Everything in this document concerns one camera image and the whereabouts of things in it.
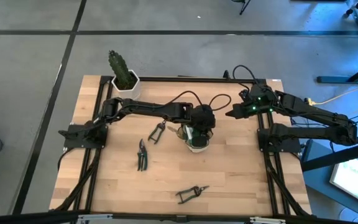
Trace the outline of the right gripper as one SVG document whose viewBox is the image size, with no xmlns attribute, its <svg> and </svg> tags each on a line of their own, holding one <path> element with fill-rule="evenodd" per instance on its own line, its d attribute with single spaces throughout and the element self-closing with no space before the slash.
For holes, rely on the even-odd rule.
<svg viewBox="0 0 358 224">
<path fill-rule="evenodd" d="M 233 104 L 232 110 L 226 112 L 225 115 L 235 119 L 243 119 L 261 114 L 259 95 L 260 88 L 257 85 L 253 85 L 250 89 L 243 89 L 239 93 L 243 102 Z"/>
</svg>

